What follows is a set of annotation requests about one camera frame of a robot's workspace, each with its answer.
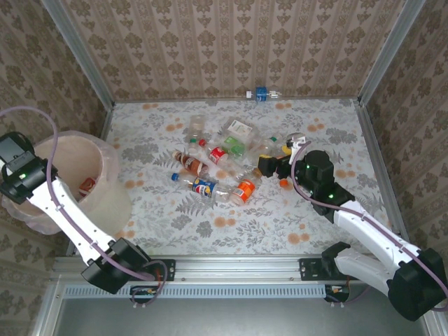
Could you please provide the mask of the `orange label bottle brown cap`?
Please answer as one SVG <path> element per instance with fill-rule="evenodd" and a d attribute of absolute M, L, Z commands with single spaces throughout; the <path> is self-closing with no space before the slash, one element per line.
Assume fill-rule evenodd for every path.
<path fill-rule="evenodd" d="M 238 186 L 230 195 L 231 203 L 242 206 L 248 202 L 252 194 L 259 188 L 262 180 L 262 173 L 258 168 L 246 172 L 239 180 Z"/>

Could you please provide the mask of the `large clear jug white label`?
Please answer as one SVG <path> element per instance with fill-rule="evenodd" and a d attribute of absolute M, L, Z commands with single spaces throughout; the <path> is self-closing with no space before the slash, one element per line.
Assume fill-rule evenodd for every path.
<path fill-rule="evenodd" d="M 225 139 L 232 137 L 243 144 L 250 144 L 259 136 L 259 130 L 254 124 L 246 120 L 230 117 L 221 127 L 219 134 Z"/>

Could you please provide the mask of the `clear bottle red cola label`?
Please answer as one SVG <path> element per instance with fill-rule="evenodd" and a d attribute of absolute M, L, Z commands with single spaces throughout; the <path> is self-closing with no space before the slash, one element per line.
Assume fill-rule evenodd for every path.
<path fill-rule="evenodd" d="M 237 164 L 221 146 L 209 143 L 205 139 L 200 139 L 198 145 L 212 163 L 226 171 L 235 181 L 240 182 L 243 179 L 245 168 Z"/>

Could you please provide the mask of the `small blue label bottle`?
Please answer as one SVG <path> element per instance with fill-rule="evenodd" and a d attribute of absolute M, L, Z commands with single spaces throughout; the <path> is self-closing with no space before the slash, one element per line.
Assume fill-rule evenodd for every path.
<path fill-rule="evenodd" d="M 256 87 L 254 91 L 247 90 L 246 98 L 257 102 L 266 102 L 280 98 L 281 93 L 276 90 L 269 90 L 267 87 Z"/>

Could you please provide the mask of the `red orange juice bottle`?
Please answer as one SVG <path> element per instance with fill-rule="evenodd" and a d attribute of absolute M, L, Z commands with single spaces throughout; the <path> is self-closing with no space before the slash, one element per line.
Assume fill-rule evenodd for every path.
<path fill-rule="evenodd" d="M 87 197 L 94 187 L 96 186 L 96 180 L 88 177 L 79 185 L 78 192 L 81 197 Z"/>

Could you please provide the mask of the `clear bottle blue pepsi label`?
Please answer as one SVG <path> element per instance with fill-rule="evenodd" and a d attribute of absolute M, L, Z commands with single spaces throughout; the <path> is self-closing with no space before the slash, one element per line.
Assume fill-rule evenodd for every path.
<path fill-rule="evenodd" d="M 232 188 L 228 185 L 209 181 L 192 174 L 181 173 L 173 173 L 171 180 L 182 186 L 182 188 L 200 196 L 207 197 L 214 202 L 226 203 L 230 200 Z"/>

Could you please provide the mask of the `brown tea bottle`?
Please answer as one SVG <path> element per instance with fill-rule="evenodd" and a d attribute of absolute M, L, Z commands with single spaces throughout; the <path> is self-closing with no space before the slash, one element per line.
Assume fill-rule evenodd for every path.
<path fill-rule="evenodd" d="M 176 161 L 180 162 L 183 168 L 191 174 L 194 174 L 198 177 L 204 177 L 209 173 L 209 166 L 196 157 L 193 157 L 179 150 L 175 150 L 172 153 L 172 157 Z"/>

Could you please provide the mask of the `clear bottle green collar white cap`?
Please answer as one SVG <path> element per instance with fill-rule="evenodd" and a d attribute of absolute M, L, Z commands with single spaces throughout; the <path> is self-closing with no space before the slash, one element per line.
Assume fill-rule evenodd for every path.
<path fill-rule="evenodd" d="M 189 154 L 199 153 L 199 142 L 203 138 L 204 127 L 207 117 L 204 114 L 192 115 L 186 136 L 187 149 Z"/>

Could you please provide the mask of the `cream plastic waste bin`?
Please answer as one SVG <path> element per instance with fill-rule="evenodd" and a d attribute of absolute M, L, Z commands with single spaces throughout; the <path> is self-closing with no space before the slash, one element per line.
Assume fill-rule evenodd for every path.
<path fill-rule="evenodd" d="M 132 202 L 118 180 L 119 157 L 111 144 L 78 131 L 60 132 L 52 164 L 81 210 L 99 229 L 114 236 L 126 226 Z M 81 197 L 79 185 L 88 177 L 96 180 L 96 186 L 87 197 Z"/>

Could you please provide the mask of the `right aluminium side rail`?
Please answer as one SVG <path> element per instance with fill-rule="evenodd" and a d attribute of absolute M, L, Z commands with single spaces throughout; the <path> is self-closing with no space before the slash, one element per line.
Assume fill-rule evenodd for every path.
<path fill-rule="evenodd" d="M 356 109 L 360 127 L 363 131 L 363 136 L 368 153 L 370 155 L 370 160 L 376 174 L 376 179 L 379 185 L 388 219 L 391 222 L 391 228 L 397 235 L 400 235 L 403 239 L 408 241 L 409 235 L 407 233 L 407 229 L 405 227 L 405 223 L 398 206 L 393 186 L 391 184 L 368 111 L 366 107 L 362 105 L 357 99 L 354 99 L 353 103 Z"/>

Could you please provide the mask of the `aluminium side rail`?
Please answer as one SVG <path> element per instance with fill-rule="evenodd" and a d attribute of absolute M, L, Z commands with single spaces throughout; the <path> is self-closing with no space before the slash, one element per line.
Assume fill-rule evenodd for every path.
<path fill-rule="evenodd" d="M 100 134 L 100 139 L 102 139 L 104 141 L 107 139 L 109 130 L 111 128 L 111 121 L 112 121 L 112 118 L 113 118 L 113 112 L 114 112 L 115 105 L 116 104 L 113 101 L 111 103 L 110 109 L 108 109 L 107 112 L 106 112 L 106 117 L 105 117 L 104 124 L 103 124 L 103 127 L 101 129 L 101 134 Z"/>
<path fill-rule="evenodd" d="M 362 105 L 357 99 L 354 99 L 353 103 L 356 109 L 360 127 L 363 131 L 363 136 L 368 153 L 370 155 L 370 160 L 376 174 L 376 179 L 379 185 L 388 219 L 391 222 L 391 228 L 397 235 L 400 235 L 403 239 L 408 241 L 409 235 L 407 233 L 407 229 L 405 227 L 405 223 L 398 206 L 393 186 L 391 184 L 368 111 L 366 107 Z"/>

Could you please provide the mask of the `aluminium front rail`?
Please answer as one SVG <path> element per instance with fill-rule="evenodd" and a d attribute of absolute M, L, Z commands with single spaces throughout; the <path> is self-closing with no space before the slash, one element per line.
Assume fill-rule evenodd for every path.
<path fill-rule="evenodd" d="M 398 257 L 405 257 L 404 253 L 396 253 L 395 261 L 380 262 L 379 259 L 372 258 L 373 255 L 363 255 L 355 257 L 355 261 L 363 264 L 369 262 L 378 262 L 380 270 L 384 270 L 386 276 L 393 277 L 392 271 L 398 269 L 399 264 L 404 265 L 411 259 L 405 258 L 398 261 Z M 323 278 L 319 276 L 305 277 L 310 271 L 302 271 L 301 259 L 318 258 L 319 255 L 154 255 L 149 261 L 137 261 L 137 266 L 124 266 L 134 268 L 136 273 L 150 273 L 143 270 L 149 267 L 146 264 L 153 260 L 161 260 L 167 262 L 170 269 L 169 260 L 174 260 L 174 280 L 169 281 L 171 284 L 287 284 L 287 283 L 307 283 L 307 284 L 344 284 L 346 277 Z M 58 257 L 52 266 L 50 273 L 50 281 L 56 282 L 60 279 L 73 283 L 87 283 L 81 276 L 81 273 L 88 267 L 84 260 L 79 256 Z M 380 270 L 374 271 L 373 275 L 379 273 Z"/>

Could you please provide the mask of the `left aluminium frame post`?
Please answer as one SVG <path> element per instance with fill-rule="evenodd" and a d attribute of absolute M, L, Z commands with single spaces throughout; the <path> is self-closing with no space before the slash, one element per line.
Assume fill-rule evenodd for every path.
<path fill-rule="evenodd" d="M 107 88 L 105 80 L 100 74 L 99 67 L 94 63 L 88 52 L 86 43 L 83 42 L 81 34 L 76 28 L 73 20 L 64 8 L 62 0 L 41 0 L 45 9 L 59 29 L 60 34 L 70 48 L 76 61 L 79 63 L 83 73 L 89 80 L 99 100 L 107 111 L 113 110 L 113 98 Z"/>

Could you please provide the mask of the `aluminium frame post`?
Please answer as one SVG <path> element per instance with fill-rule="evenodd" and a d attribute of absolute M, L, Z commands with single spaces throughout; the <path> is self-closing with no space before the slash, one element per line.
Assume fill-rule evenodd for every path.
<path fill-rule="evenodd" d="M 360 90 L 358 102 L 361 106 L 366 106 L 372 98 L 425 2 L 426 0 L 406 0 Z"/>
<path fill-rule="evenodd" d="M 83 42 L 81 34 L 76 28 L 73 20 L 64 8 L 62 0 L 41 0 L 45 9 L 59 29 L 60 34 L 70 48 L 76 61 L 79 63 L 83 73 L 89 80 L 99 100 L 107 111 L 113 110 L 113 98 L 107 88 L 105 80 L 100 74 L 99 67 L 94 63 L 88 52 L 86 43 Z"/>

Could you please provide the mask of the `right aluminium frame post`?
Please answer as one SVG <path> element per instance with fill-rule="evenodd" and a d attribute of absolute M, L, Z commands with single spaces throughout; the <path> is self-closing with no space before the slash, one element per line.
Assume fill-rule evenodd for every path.
<path fill-rule="evenodd" d="M 372 98 L 425 2 L 426 0 L 406 0 L 360 90 L 358 102 L 361 106 L 366 106 Z"/>

